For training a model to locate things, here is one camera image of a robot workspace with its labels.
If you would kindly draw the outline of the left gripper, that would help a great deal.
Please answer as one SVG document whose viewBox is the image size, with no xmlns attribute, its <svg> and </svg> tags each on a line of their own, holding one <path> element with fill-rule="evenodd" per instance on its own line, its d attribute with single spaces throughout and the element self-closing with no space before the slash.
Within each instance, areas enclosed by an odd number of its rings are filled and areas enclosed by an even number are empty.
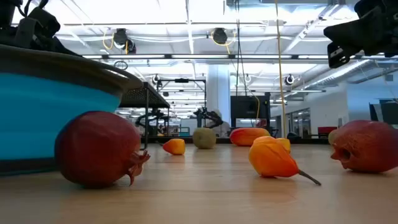
<svg viewBox="0 0 398 224">
<path fill-rule="evenodd" d="M 41 0 L 39 5 L 28 12 L 30 1 L 25 5 L 24 18 L 17 26 L 14 41 L 19 47 L 26 49 L 47 50 L 60 54 L 81 57 L 80 54 L 66 48 L 55 36 L 60 30 L 60 23 L 44 7 L 49 0 Z"/>
</svg>

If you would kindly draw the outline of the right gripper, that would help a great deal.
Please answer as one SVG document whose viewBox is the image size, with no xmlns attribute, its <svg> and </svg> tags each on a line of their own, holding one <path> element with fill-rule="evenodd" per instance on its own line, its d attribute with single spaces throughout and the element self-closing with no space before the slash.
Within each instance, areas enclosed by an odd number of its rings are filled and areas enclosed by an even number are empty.
<svg viewBox="0 0 398 224">
<path fill-rule="evenodd" d="M 344 52 L 364 51 L 366 56 L 397 55 L 397 0 L 360 0 L 354 6 L 358 19 L 328 26 L 324 35 L 330 68 L 346 63 Z"/>
</svg>

